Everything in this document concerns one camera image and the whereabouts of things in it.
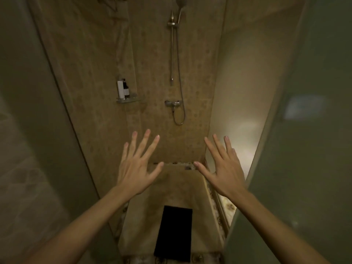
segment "glass shelf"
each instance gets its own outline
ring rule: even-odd
[[[116,102],[119,104],[138,102],[141,100],[142,98],[138,97],[136,93],[131,93],[129,98],[116,98]]]

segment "dark bottle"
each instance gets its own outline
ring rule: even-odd
[[[129,87],[127,86],[126,79],[122,79],[122,81],[124,82],[125,98],[129,98],[130,97],[130,90],[129,90]]]

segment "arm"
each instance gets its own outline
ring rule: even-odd
[[[147,130],[136,152],[136,132],[132,135],[130,148],[128,143],[125,144],[117,185],[94,206],[27,258],[24,264],[69,264],[79,261],[92,239],[109,218],[134,195],[143,192],[161,172],[163,162],[159,163],[152,173],[147,173],[148,160],[159,142],[159,136],[156,136],[142,156],[149,134],[150,130]]]
[[[225,147],[214,135],[213,144],[205,138],[205,143],[215,161],[216,173],[211,174],[201,163],[195,166],[214,188],[231,200],[261,235],[280,263],[288,264],[329,264],[314,248],[276,218],[252,195],[245,186],[244,173],[230,140],[225,137]]]

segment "hand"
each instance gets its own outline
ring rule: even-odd
[[[213,135],[213,139],[217,148],[213,146],[208,138],[205,137],[204,141],[213,156],[216,172],[211,174],[199,162],[194,162],[194,165],[219,194],[226,196],[237,206],[239,199],[248,193],[240,161],[227,136],[224,137],[226,149],[216,134]]]
[[[117,188],[125,191],[128,195],[128,199],[132,198],[136,194],[142,193],[161,172],[164,162],[160,162],[152,173],[147,172],[148,160],[158,145],[160,136],[157,135],[149,146],[147,151],[142,156],[142,153],[147,145],[150,130],[148,129],[140,142],[137,151],[136,139],[137,132],[132,134],[132,141],[129,148],[129,143],[125,143],[124,150],[122,153],[121,164],[119,167],[119,176],[117,179]]]

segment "shower floor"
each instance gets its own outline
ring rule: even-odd
[[[118,241],[128,263],[157,263],[153,257],[164,205],[191,208],[192,262],[219,263],[223,231],[204,177],[184,165],[165,164],[155,182],[130,200]]]

